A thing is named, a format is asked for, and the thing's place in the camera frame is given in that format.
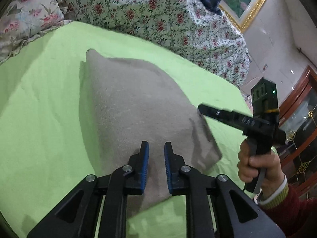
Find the person's right hand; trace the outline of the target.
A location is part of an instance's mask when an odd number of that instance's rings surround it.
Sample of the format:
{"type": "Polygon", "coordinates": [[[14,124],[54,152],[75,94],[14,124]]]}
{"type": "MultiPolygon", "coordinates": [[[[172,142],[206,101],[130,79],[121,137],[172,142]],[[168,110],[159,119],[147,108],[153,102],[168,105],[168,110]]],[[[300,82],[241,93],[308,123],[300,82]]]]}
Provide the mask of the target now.
{"type": "Polygon", "coordinates": [[[259,169],[265,169],[265,177],[261,185],[265,199],[269,198],[283,184],[285,175],[282,172],[279,156],[273,152],[251,156],[248,140],[240,145],[238,153],[238,176],[245,183],[250,183],[258,176],[259,169]]]}

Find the red sleeve right forearm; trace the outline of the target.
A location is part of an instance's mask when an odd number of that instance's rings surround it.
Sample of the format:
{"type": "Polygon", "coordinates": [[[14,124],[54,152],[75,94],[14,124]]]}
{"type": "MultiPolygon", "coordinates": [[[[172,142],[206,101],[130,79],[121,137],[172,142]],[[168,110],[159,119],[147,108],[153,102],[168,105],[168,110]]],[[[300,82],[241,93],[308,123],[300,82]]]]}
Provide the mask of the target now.
{"type": "Polygon", "coordinates": [[[257,201],[286,237],[316,237],[316,197],[300,200],[285,179],[272,195],[260,193],[257,201]]]}

